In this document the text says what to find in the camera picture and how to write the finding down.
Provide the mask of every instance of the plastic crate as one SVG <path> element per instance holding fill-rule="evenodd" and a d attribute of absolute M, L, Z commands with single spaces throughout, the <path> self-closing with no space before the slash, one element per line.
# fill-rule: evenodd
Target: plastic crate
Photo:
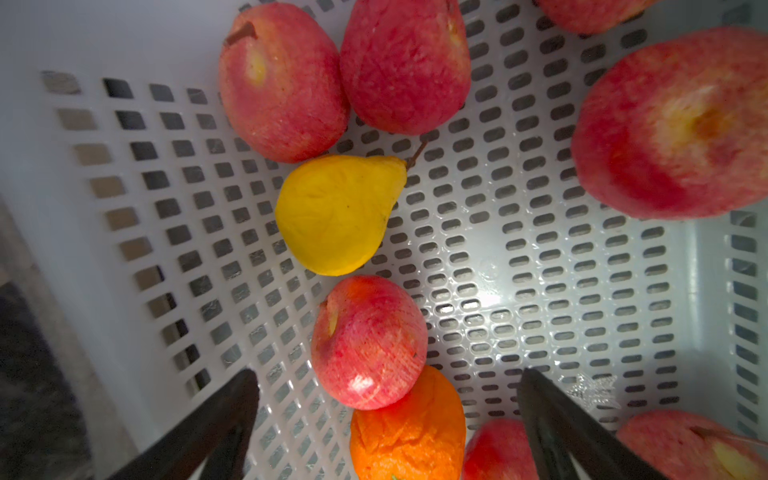
<path fill-rule="evenodd" d="M 340 44 L 352 0 L 301 6 Z M 291 256 L 273 213 L 290 167 L 250 151 L 217 97 L 221 41 L 247 7 L 4 5 L 2 196 L 139 449 L 250 367 L 262 400 L 246 478 L 354 478 L 350 411 L 309 356 L 338 279 Z M 664 0 L 589 38 L 531 0 L 461 9 L 472 90 L 426 135 L 357 273 L 413 295 L 428 364 L 454 382 L 470 430 L 515 415 L 535 366 L 563 387 L 615 375 L 621 410 L 592 411 L 607 429 L 676 408 L 766 438 L 765 205 L 631 219 L 584 193 L 568 146 L 581 99 L 617 59 L 699 28 L 766 26 L 768 2 Z M 418 144 L 353 115 L 332 151 L 407 157 Z"/>

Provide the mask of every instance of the tangerine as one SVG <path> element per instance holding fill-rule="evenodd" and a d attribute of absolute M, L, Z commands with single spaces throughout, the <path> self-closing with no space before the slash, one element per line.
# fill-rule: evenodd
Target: tangerine
<path fill-rule="evenodd" d="M 426 366 L 406 396 L 355 410 L 349 451 L 360 480 L 458 480 L 466 425 L 453 385 Z"/>

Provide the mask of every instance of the red fruit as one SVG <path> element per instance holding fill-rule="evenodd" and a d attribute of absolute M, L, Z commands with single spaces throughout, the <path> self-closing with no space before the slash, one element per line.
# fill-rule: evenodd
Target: red fruit
<path fill-rule="evenodd" d="M 293 164 L 339 140 L 349 122 L 339 52 L 306 12 L 287 3 L 249 8 L 228 42 L 219 57 L 221 100 L 255 151 Z"/>
<path fill-rule="evenodd" d="M 573 33 L 602 33 L 659 0 L 538 0 L 559 27 Z"/>
<path fill-rule="evenodd" d="M 676 410 L 633 417 L 617 434 L 630 450 L 670 480 L 766 480 L 768 463 L 741 442 L 700 437 L 690 428 L 728 432 L 711 420 Z"/>
<path fill-rule="evenodd" d="M 592 88 L 581 185 L 640 218 L 710 217 L 768 195 L 768 35 L 713 28 L 636 51 Z"/>
<path fill-rule="evenodd" d="M 427 359 L 427 327 L 405 290 L 352 276 L 331 291 L 315 322 L 312 365 L 323 388 L 359 410 L 400 400 Z"/>
<path fill-rule="evenodd" d="M 471 67 L 456 0 L 358 0 L 341 45 L 344 91 L 368 125 L 420 135 L 464 104 Z"/>
<path fill-rule="evenodd" d="M 467 444 L 463 480 L 538 480 L 523 422 L 495 419 Z"/>

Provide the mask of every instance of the white plastic basket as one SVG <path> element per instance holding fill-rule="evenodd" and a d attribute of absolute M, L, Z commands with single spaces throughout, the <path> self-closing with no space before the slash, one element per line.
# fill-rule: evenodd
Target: white plastic basket
<path fill-rule="evenodd" d="M 337 44 L 352 5 L 301 3 Z M 590 38 L 531 0 L 461 6 L 472 90 L 427 135 L 357 273 L 413 295 L 428 363 L 454 382 L 470 430 L 514 415 L 521 370 L 537 366 L 564 386 L 616 375 L 623 408 L 593 411 L 608 429 L 676 408 L 766 438 L 765 205 L 627 218 L 584 194 L 568 146 L 617 59 L 698 28 L 766 26 L 768 2 L 664 0 Z M 262 397 L 247 478 L 354 478 L 349 410 L 309 363 L 315 308 L 338 279 L 286 249 L 273 208 L 290 167 L 249 151 L 217 98 L 221 41 L 246 7 L 6 2 L 2 195 L 139 449 L 251 367 Z M 418 146 L 361 123 L 333 151 Z"/>

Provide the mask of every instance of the apple stem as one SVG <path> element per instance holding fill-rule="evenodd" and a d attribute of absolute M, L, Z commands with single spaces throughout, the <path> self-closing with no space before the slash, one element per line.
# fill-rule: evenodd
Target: apple stem
<path fill-rule="evenodd" d="M 253 24 L 251 22 L 243 23 L 242 27 L 238 28 L 236 31 L 232 32 L 229 36 L 227 36 L 224 39 L 224 46 L 230 47 L 236 41 L 245 37 L 259 38 L 256 36 L 256 29 L 253 27 Z"/>
<path fill-rule="evenodd" d="M 721 432 L 719 430 L 705 429 L 703 427 L 690 427 L 690 430 L 701 438 L 708 436 L 720 437 L 722 439 L 736 440 L 738 442 L 751 443 L 752 445 L 759 445 L 761 447 L 768 448 L 768 442 L 764 442 L 758 439 L 751 439 L 750 437 L 743 437 L 731 432 Z"/>
<path fill-rule="evenodd" d="M 414 165 L 416 165 L 416 160 L 419 159 L 419 155 L 422 154 L 425 148 L 427 148 L 428 141 L 423 141 L 422 144 L 419 146 L 419 149 L 416 151 L 416 153 L 413 155 L 413 157 L 410 157 L 408 161 L 406 161 L 406 170 L 411 170 Z"/>

